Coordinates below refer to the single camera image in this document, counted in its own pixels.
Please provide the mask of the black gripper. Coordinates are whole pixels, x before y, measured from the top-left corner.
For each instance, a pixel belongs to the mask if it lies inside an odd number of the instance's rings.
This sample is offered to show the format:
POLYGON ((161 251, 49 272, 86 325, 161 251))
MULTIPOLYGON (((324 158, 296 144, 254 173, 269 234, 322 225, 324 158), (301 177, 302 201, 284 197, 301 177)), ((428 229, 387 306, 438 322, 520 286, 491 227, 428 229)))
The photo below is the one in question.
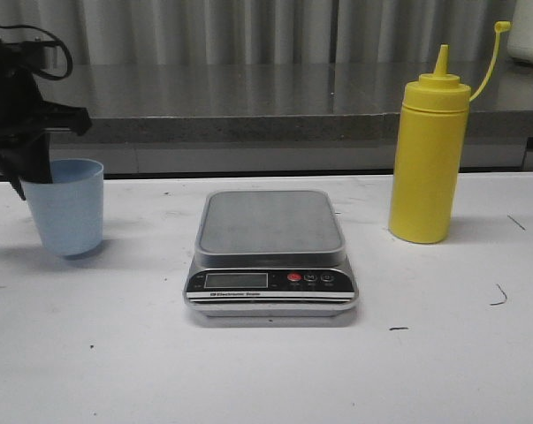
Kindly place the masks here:
POLYGON ((92 122, 83 107, 44 100, 34 79, 59 81, 72 74, 72 54, 65 43, 37 26, 0 25, 0 29, 31 29, 49 37, 47 41, 15 43, 6 43, 0 37, 0 144, 13 140, 6 148, 1 148, 0 174, 20 199, 25 200, 20 180, 37 184, 52 182, 48 133, 69 132, 82 136, 92 122), (62 50, 66 61, 64 74, 45 72, 38 65, 35 52, 43 48, 62 50))

